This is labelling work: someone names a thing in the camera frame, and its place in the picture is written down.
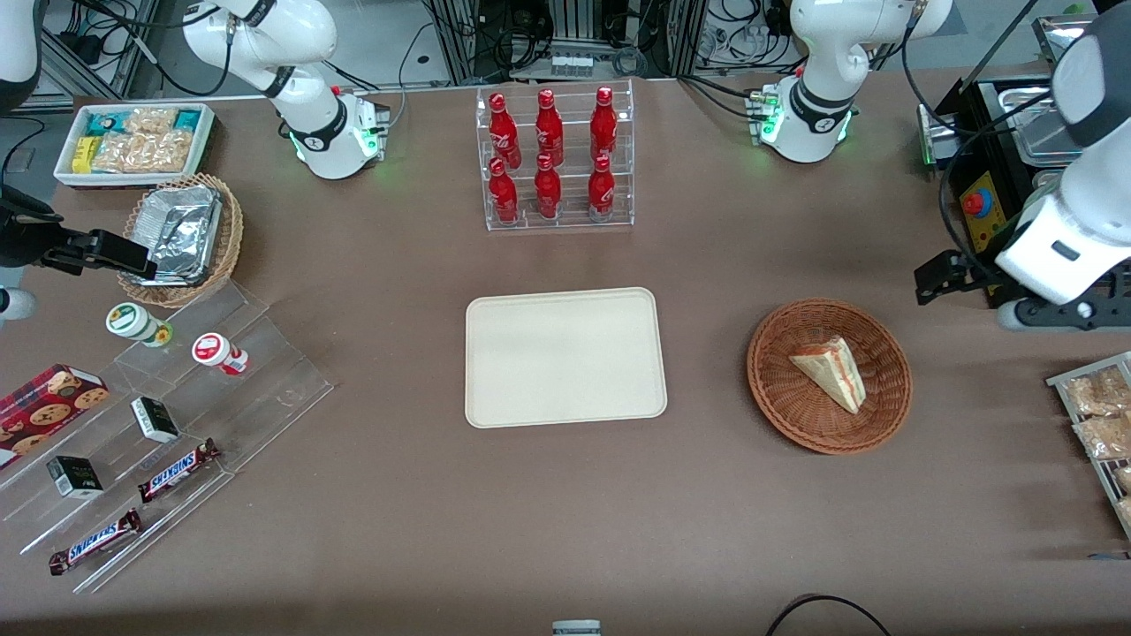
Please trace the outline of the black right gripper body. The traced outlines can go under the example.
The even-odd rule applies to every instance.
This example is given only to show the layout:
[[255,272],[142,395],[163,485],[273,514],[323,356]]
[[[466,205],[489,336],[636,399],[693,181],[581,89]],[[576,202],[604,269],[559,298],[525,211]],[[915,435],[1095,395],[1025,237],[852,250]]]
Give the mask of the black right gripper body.
[[5,269],[31,265],[45,269],[70,268],[49,257],[53,249],[67,244],[63,217],[15,186],[3,186],[1,208],[1,266]]

